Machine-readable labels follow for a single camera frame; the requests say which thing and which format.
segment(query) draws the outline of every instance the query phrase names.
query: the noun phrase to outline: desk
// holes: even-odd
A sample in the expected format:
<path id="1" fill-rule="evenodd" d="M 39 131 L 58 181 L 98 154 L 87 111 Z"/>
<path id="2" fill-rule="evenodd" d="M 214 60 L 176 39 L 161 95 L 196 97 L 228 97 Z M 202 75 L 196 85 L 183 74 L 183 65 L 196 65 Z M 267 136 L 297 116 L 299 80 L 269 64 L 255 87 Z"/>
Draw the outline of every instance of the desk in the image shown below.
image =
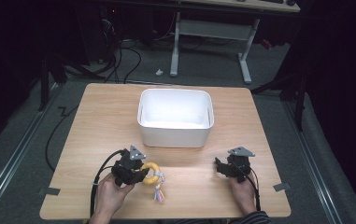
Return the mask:
<path id="1" fill-rule="evenodd" d="M 210 94 L 215 124 L 202 148 L 146 147 L 137 123 L 140 94 L 149 88 L 202 90 Z M 248 89 L 151 85 L 87 86 L 61 158 L 50 183 L 58 196 L 46 195 L 40 216 L 83 219 L 90 216 L 94 176 L 114 151 L 136 146 L 158 163 L 165 175 L 165 201 L 153 201 L 154 186 L 136 184 L 114 218 L 241 217 L 228 179 L 216 172 L 215 157 L 226 162 L 227 150 L 243 146 L 256 154 L 251 167 L 259 177 L 261 206 L 270 217 L 291 213 L 263 126 Z M 109 164 L 119 160 L 117 156 Z"/>
<path id="2" fill-rule="evenodd" d="M 288 6 L 285 3 L 269 3 L 259 0 L 247 0 L 245 2 L 238 2 L 237 0 L 181 0 L 188 3 L 201 3 L 211 4 L 217 6 L 226 7 L 243 7 L 258 10 L 273 10 L 279 12 L 299 12 L 300 7 L 296 4 L 294 6 Z M 208 21 L 193 21 L 193 20 L 181 20 L 180 13 L 177 13 L 177 20 L 175 26 L 175 44 L 172 52 L 172 62 L 170 75 L 175 77 L 178 75 L 178 40 L 180 35 L 199 35 L 207 37 L 227 38 L 235 40 L 246 40 L 246 45 L 243 48 L 242 53 L 238 53 L 238 60 L 241 66 L 242 76 L 245 83 L 250 84 L 251 78 L 249 74 L 247 57 L 250 46 L 253 42 L 253 38 L 256 35 L 256 31 L 259 25 L 260 19 L 255 19 L 251 26 L 248 25 L 236 25 L 218 22 Z"/>

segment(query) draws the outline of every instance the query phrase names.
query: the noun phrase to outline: black cable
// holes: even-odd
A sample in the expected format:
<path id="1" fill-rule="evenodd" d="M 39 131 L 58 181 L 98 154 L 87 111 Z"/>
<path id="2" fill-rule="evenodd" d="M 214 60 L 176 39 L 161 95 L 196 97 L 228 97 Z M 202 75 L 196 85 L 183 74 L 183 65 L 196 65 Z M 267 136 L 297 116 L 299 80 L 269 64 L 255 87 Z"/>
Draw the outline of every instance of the black cable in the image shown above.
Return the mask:
<path id="1" fill-rule="evenodd" d="M 103 168 L 102 171 L 104 171 L 104 170 L 106 170 L 108 168 L 111 168 L 111 167 L 113 167 L 113 166 L 107 166 L 107 167 Z"/>
<path id="2" fill-rule="evenodd" d="M 62 64 L 68 64 L 72 66 L 74 69 L 78 70 L 80 73 L 82 73 L 85 76 L 94 78 L 94 79 L 103 79 L 103 77 L 99 77 L 97 74 L 93 73 L 92 71 L 86 69 L 85 67 L 81 66 L 80 64 L 76 64 L 75 62 L 71 61 L 68 58 L 65 58 L 62 55 L 54 54 L 54 56 L 62 63 Z"/>
<path id="3" fill-rule="evenodd" d="M 123 82 L 124 84 L 126 84 L 126 81 L 127 81 L 127 78 L 129 77 L 129 75 L 131 75 L 131 73 L 134 72 L 134 70 L 140 65 L 140 62 L 142 61 L 142 57 L 136 50 L 134 50 L 134 49 L 127 49 L 127 50 L 130 50 L 130 51 L 136 53 L 137 56 L 139 56 L 139 61 L 137 62 L 136 66 L 127 75 L 125 75 L 124 82 Z"/>
<path id="4" fill-rule="evenodd" d="M 224 45 L 234 44 L 235 42 L 238 42 L 238 40 L 229 39 L 229 40 L 226 40 L 223 43 L 218 43 L 218 42 L 215 42 L 215 41 L 210 41 L 210 40 L 204 39 L 204 42 L 208 43 L 208 44 L 212 44 L 212 45 L 224 46 Z"/>
<path id="5" fill-rule="evenodd" d="M 161 42 L 161 41 L 167 41 L 167 40 L 168 40 L 169 38 L 171 38 L 171 37 L 174 37 L 174 35 L 167 36 L 167 37 L 165 37 L 165 38 L 163 38 L 163 39 L 153 40 L 152 43 L 155 44 L 155 45 L 161 46 L 161 47 L 169 47 L 169 46 L 171 46 L 171 45 L 173 45 L 173 44 L 175 43 L 175 39 L 174 39 L 174 38 L 172 38 L 171 40 L 169 40 L 167 44 L 160 44 L 159 42 Z"/>
<path id="6" fill-rule="evenodd" d="M 163 40 L 163 39 L 167 39 L 167 38 L 169 38 L 169 37 L 171 37 L 171 36 L 175 36 L 175 35 L 170 35 L 170 33 L 171 33 L 171 31 L 172 31 L 172 28 L 174 27 L 176 16 L 177 16 L 177 13 L 175 12 L 175 13 L 174 13 L 174 17 L 173 17 L 172 20 L 171 20 L 171 25 L 169 26 L 168 31 L 166 31 L 165 35 L 163 35 L 163 36 L 161 36 L 161 37 L 159 37 L 159 38 L 153 39 L 152 42 L 153 42 L 154 44 L 159 45 L 159 46 L 162 46 L 162 45 L 158 44 L 156 41 L 158 41 L 158 40 Z"/>
<path id="7" fill-rule="evenodd" d="M 199 47 L 202 46 L 203 42 L 204 42 L 204 38 L 203 38 L 203 37 L 199 37 L 197 46 L 195 46 L 195 47 L 193 47 L 193 48 L 184 48 L 184 47 L 182 47 L 182 46 L 179 44 L 179 47 L 180 47 L 181 49 L 191 49 L 191 50 L 193 50 L 193 49 L 198 49 Z"/>
<path id="8" fill-rule="evenodd" d="M 110 22 L 109 20 L 105 20 L 105 21 L 107 21 L 110 26 L 113 26 L 112 22 Z M 113 47 L 114 40 L 115 40 L 116 36 L 118 36 L 118 35 L 119 35 L 118 33 L 111 33 L 110 38 L 108 38 L 108 37 L 106 36 L 106 38 L 107 38 L 106 44 L 107 44 L 107 45 L 106 45 L 105 57 L 107 58 L 108 55 L 110 55 L 110 57 L 109 57 L 109 59 L 108 59 L 108 63 L 107 63 L 107 65 L 104 66 L 103 68 L 100 68 L 100 69 L 98 69 L 98 70 L 96 70 L 96 71 L 93 71 L 93 72 L 90 71 L 92 74 L 94 74 L 94 75 L 99 75 L 99 74 L 101 74 L 101 73 L 106 72 L 107 70 L 109 70 L 111 67 L 113 67 L 113 66 L 115 65 L 116 57 L 115 57 L 114 53 L 112 53 L 111 51 L 112 51 L 112 49 L 113 49 L 112 47 Z M 74 71 L 72 71 L 72 70 L 69 70 L 69 69 L 66 68 L 66 67 L 64 68 L 64 70 L 65 70 L 66 73 L 69 73 L 69 74 L 74 75 L 74 76 L 89 75 L 88 72 L 83 72 L 83 70 L 78 70 L 79 73 L 74 72 Z"/>
<path id="9" fill-rule="evenodd" d="M 255 184 L 253 183 L 253 181 L 250 179 L 250 177 L 248 175 L 246 175 L 246 178 L 254 188 L 254 196 L 256 198 L 256 210 L 257 211 L 262 211 L 262 208 L 260 207 L 259 179 L 257 178 L 257 175 L 253 171 L 253 169 L 250 168 L 250 170 L 254 173 L 254 176 L 256 177 L 257 188 L 256 188 Z"/>
<path id="10" fill-rule="evenodd" d="M 106 169 L 105 166 L 108 163 L 108 161 L 111 160 L 111 158 L 113 158 L 114 156 L 116 156 L 117 154 L 122 154 L 124 150 L 118 150 L 113 152 L 110 156 L 107 157 L 107 159 L 104 161 L 104 163 L 102 164 L 101 168 L 99 168 L 98 173 L 96 174 L 95 179 L 93 180 L 93 188 L 91 190 L 91 207 L 90 207 L 90 214 L 91 217 L 93 216 L 93 212 L 95 210 L 95 195 L 96 195 L 96 191 L 98 189 L 98 181 L 99 181 L 99 177 L 102 174 L 102 172 Z"/>
<path id="11" fill-rule="evenodd" d="M 256 178 L 256 184 L 257 184 L 257 188 L 256 185 L 254 184 L 253 180 L 250 179 L 249 175 L 247 175 L 243 170 L 240 169 L 239 166 L 237 166 L 235 163 L 233 163 L 233 165 L 245 176 L 245 178 L 250 182 L 250 184 L 253 186 L 254 189 L 254 196 L 256 199 L 256 210 L 257 211 L 262 211 L 262 208 L 260 206 L 260 193 L 259 193 L 259 179 L 257 178 L 256 173 L 254 172 L 254 170 L 252 168 L 250 168 L 250 170 L 253 172 L 255 178 Z"/>
<path id="12" fill-rule="evenodd" d="M 121 53 L 121 45 L 119 47 L 120 49 L 120 58 L 119 58 L 119 62 L 117 63 L 117 65 L 114 66 L 113 71 L 111 71 L 111 73 L 107 76 L 107 78 L 105 78 L 104 83 L 107 83 L 108 80 L 110 79 L 110 77 L 116 73 L 116 83 L 119 83 L 119 77 L 117 76 L 117 68 L 119 68 L 120 64 L 121 64 L 121 58 L 122 58 L 122 53 Z"/>
<path id="13" fill-rule="evenodd" d="M 55 134 L 56 130 L 58 129 L 58 127 L 62 124 L 62 122 L 64 122 L 64 120 L 69 117 L 69 115 L 75 111 L 76 109 L 78 108 L 78 105 L 76 105 L 73 109 L 71 109 L 67 114 L 63 114 L 64 117 L 58 122 L 58 124 L 54 127 L 54 129 L 52 130 L 52 133 L 50 134 L 50 137 L 47 141 L 47 144 L 46 144 L 46 150 L 45 150 L 45 156 L 46 156 L 46 162 L 47 162 L 47 165 L 49 166 L 49 168 L 55 172 L 55 168 L 52 167 L 51 163 L 50 163 L 50 160 L 49 160 L 49 145 L 50 145 L 50 141 L 53 137 L 53 135 Z"/>

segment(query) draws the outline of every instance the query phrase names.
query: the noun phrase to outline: black tape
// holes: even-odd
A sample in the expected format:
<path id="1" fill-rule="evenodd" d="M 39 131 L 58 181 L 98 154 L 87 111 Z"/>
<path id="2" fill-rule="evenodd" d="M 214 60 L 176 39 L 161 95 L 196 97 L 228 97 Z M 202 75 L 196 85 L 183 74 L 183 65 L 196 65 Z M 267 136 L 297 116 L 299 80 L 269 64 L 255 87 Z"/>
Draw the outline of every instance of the black tape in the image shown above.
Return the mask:
<path id="1" fill-rule="evenodd" d="M 274 190 L 276 192 L 281 191 L 281 190 L 288 190 L 291 189 L 291 185 L 289 183 L 280 183 L 274 186 Z"/>
<path id="2" fill-rule="evenodd" d="M 39 195 L 46 195 L 46 194 L 49 194 L 49 195 L 55 195 L 57 196 L 59 194 L 59 191 L 61 191 L 60 189 L 53 189 L 53 188 L 41 188 L 39 191 L 38 191 L 38 194 Z"/>

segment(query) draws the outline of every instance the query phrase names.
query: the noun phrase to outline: rope toy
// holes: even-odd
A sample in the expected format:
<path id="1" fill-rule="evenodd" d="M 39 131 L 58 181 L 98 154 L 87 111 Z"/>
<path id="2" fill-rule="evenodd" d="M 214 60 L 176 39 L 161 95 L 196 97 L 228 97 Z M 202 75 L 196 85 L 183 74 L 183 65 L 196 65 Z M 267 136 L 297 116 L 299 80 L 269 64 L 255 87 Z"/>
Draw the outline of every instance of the rope toy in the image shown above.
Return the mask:
<path id="1" fill-rule="evenodd" d="M 157 184 L 157 186 L 155 187 L 155 193 L 154 193 L 154 200 L 161 203 L 165 198 L 163 192 L 161 191 L 161 185 L 165 182 L 164 174 L 161 173 L 160 167 L 158 167 L 158 165 L 154 162 L 146 162 L 145 164 L 142 165 L 142 167 L 140 167 L 140 170 L 144 170 L 147 168 L 153 170 L 154 174 L 152 177 L 145 177 L 143 179 L 143 183 L 147 185 L 154 184 L 161 178 L 161 182 Z"/>

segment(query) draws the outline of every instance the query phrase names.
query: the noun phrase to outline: yellow object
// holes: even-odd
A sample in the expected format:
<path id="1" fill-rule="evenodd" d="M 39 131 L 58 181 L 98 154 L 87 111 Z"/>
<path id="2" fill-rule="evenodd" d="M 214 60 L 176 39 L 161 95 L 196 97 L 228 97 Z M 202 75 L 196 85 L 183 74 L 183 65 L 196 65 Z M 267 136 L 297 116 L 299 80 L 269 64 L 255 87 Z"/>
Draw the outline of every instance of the yellow object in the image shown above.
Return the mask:
<path id="1" fill-rule="evenodd" d="M 150 168 L 151 170 L 155 172 L 160 172 L 160 167 L 158 167 L 158 165 L 154 162 L 146 162 L 145 164 L 142 165 L 142 167 L 140 167 L 140 170 L 144 170 L 146 168 Z M 145 177 L 143 179 L 143 183 L 144 184 L 154 184 L 155 182 L 157 182 L 157 180 L 159 179 L 160 177 L 157 176 L 157 175 L 153 175 L 152 177 Z"/>

